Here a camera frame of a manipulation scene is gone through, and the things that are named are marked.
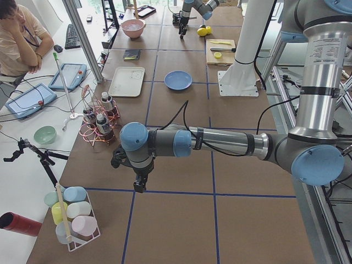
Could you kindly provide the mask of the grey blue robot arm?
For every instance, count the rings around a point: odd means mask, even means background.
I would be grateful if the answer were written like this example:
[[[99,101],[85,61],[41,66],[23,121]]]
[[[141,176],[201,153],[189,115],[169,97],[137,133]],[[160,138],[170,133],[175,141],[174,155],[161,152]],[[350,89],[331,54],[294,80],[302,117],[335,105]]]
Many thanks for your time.
[[[194,8],[203,19],[208,20],[213,11],[225,1],[219,0],[209,0],[207,3],[204,3],[201,0],[185,0],[180,13],[180,22],[179,28],[185,28],[189,22],[191,10]]]

